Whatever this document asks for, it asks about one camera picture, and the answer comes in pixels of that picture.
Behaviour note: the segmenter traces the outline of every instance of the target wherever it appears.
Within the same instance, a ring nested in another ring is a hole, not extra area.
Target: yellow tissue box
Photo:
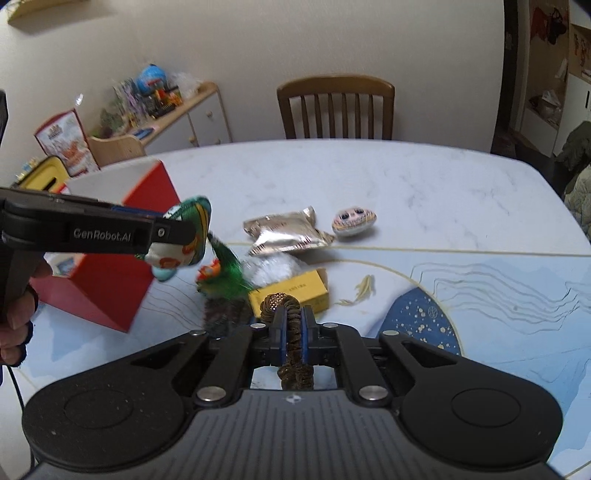
[[[323,312],[329,307],[328,278],[326,270],[319,268],[279,283],[274,283],[248,294],[252,311],[256,318],[261,317],[261,303],[272,293],[285,293],[295,297],[302,307],[310,305],[314,313]]]

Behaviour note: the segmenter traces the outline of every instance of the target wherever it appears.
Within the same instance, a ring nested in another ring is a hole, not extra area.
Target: human hand
[[[48,277],[51,273],[51,267],[42,260],[33,277]],[[25,345],[33,335],[31,317],[37,308],[33,291],[28,288],[22,297],[13,301],[6,313],[7,323],[0,324],[0,358],[7,365],[19,365],[24,360]]]

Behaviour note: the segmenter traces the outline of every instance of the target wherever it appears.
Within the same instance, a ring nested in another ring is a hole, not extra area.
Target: wall shelf
[[[6,6],[8,23],[12,23],[17,18],[38,12],[39,10],[80,1],[83,0],[12,0]]]

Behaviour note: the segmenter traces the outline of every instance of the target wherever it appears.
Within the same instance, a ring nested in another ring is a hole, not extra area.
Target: red box
[[[179,203],[160,160],[140,158],[68,182],[73,195],[166,212]],[[68,277],[32,280],[41,301],[106,327],[127,332],[153,276],[132,255],[87,254]]]

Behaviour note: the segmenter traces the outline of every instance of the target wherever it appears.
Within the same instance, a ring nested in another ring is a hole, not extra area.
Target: chair backrest
[[[368,138],[374,138],[374,96],[383,98],[382,139],[392,140],[394,125],[394,85],[375,77],[365,75],[324,75],[292,80],[277,89],[277,100],[283,119],[286,138],[296,138],[296,127],[291,111],[290,99],[300,97],[304,136],[310,138],[310,121],[306,96],[314,97],[314,116],[316,135],[323,138],[320,95],[328,96],[329,136],[336,138],[335,100],[340,94],[343,138],[349,138],[349,110],[347,94],[355,96],[355,138],[361,138],[361,100],[360,95],[368,95]]]
[[[113,137],[106,140],[89,137],[88,147],[99,167],[106,167],[112,163],[145,157],[146,155],[142,142],[133,135]]]

